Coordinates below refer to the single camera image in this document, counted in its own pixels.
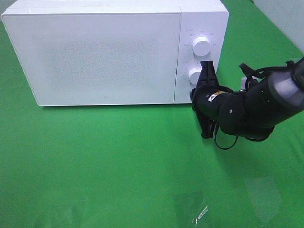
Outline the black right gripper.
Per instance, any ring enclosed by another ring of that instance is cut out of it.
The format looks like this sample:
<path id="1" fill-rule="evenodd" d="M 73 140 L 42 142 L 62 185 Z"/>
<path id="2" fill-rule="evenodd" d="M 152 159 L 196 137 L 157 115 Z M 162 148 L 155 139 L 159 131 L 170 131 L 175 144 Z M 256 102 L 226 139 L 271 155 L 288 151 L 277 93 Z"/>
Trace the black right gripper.
<path id="1" fill-rule="evenodd" d="M 201 72 L 196 87 L 191 92 L 192 109 L 201 127 L 204 139 L 213 137 L 215 125 L 218 124 L 223 133 L 234 135 L 229 110 L 233 107 L 234 92 L 219 86 L 213 61 L 201 61 Z"/>

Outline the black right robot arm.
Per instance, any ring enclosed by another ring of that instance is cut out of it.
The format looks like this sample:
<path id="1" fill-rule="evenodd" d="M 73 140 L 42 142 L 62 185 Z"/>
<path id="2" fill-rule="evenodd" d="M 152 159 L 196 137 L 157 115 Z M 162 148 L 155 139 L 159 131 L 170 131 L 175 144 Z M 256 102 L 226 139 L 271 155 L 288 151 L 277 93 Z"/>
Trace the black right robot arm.
<path id="1" fill-rule="evenodd" d="M 219 84 L 212 61 L 202 61 L 201 66 L 190 97 L 204 139 L 214 138 L 220 129 L 260 142 L 277 124 L 304 110 L 303 59 L 257 70 L 241 64 L 246 81 L 240 91 Z"/>

